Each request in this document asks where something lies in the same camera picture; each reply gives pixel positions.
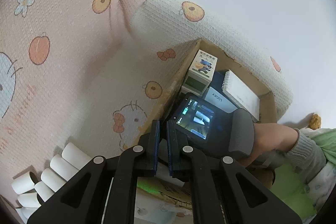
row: human hand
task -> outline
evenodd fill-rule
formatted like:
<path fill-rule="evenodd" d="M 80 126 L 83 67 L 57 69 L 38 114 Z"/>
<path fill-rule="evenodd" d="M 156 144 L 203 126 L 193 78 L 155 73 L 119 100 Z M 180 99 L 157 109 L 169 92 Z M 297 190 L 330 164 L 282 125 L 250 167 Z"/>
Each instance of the human hand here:
<path fill-rule="evenodd" d="M 299 138 L 295 129 L 277 123 L 255 123 L 254 132 L 251 155 L 238 161 L 244 167 L 249 166 L 264 152 L 272 150 L 288 152 L 294 147 Z"/>

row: person's arm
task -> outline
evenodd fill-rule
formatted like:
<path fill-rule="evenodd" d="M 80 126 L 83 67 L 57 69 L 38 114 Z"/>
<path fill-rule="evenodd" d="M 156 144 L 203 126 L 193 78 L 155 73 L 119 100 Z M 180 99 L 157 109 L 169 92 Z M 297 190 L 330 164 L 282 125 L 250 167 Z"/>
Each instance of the person's arm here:
<path fill-rule="evenodd" d="M 250 165 L 259 155 L 274 149 L 284 153 L 303 183 L 310 182 L 325 166 L 322 149 L 299 130 L 277 123 L 256 123 L 254 129 L 251 155 L 239 161 L 243 166 Z"/>

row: white cylinder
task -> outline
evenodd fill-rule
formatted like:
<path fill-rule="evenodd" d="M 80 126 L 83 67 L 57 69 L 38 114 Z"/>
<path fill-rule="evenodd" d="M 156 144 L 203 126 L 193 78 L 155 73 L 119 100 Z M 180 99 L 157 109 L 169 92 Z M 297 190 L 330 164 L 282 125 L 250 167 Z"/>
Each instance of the white cylinder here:
<path fill-rule="evenodd" d="M 57 192 L 66 183 L 49 168 L 42 172 L 41 180 L 54 192 Z"/>
<path fill-rule="evenodd" d="M 81 170 L 92 158 L 77 148 L 73 143 L 68 143 L 62 152 L 62 158 Z"/>
<path fill-rule="evenodd" d="M 55 155 L 50 162 L 50 167 L 66 181 L 69 181 L 79 170 L 73 167 L 61 155 Z"/>
<path fill-rule="evenodd" d="M 38 208 L 26 208 L 22 207 L 21 211 L 23 215 L 28 219 Z"/>
<path fill-rule="evenodd" d="M 16 208 L 15 209 L 19 217 L 22 219 L 24 224 L 27 224 L 28 219 L 25 217 L 25 215 L 22 212 L 22 208 Z"/>
<path fill-rule="evenodd" d="M 34 188 L 44 202 L 54 194 L 53 190 L 51 190 L 43 181 L 36 183 Z"/>
<path fill-rule="evenodd" d="M 18 195 L 34 189 L 34 185 L 38 182 L 33 172 L 27 172 L 12 182 L 12 188 Z"/>
<path fill-rule="evenodd" d="M 42 202 L 36 192 L 18 195 L 17 200 L 23 207 L 28 208 L 39 208 Z"/>

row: gray sleeve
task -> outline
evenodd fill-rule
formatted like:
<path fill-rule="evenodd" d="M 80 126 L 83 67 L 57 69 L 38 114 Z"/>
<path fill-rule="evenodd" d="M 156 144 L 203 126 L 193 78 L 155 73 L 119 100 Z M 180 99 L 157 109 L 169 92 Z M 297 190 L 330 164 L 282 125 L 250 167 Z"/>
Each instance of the gray sleeve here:
<path fill-rule="evenodd" d="M 310 138 L 300 133 L 295 146 L 285 154 L 286 159 L 295 167 L 301 181 L 309 183 L 326 165 L 322 149 Z"/>

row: ribbed sleeve cuff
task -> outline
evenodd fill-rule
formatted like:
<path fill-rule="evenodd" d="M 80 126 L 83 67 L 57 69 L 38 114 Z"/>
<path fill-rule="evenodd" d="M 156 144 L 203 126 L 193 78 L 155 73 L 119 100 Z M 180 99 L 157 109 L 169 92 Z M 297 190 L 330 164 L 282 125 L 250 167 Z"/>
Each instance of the ribbed sleeve cuff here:
<path fill-rule="evenodd" d="M 286 158 L 294 166 L 303 166 L 306 159 L 312 155 L 314 141 L 300 133 L 299 130 L 296 129 L 296 131 L 299 134 L 299 138 L 292 150 L 286 153 Z"/>

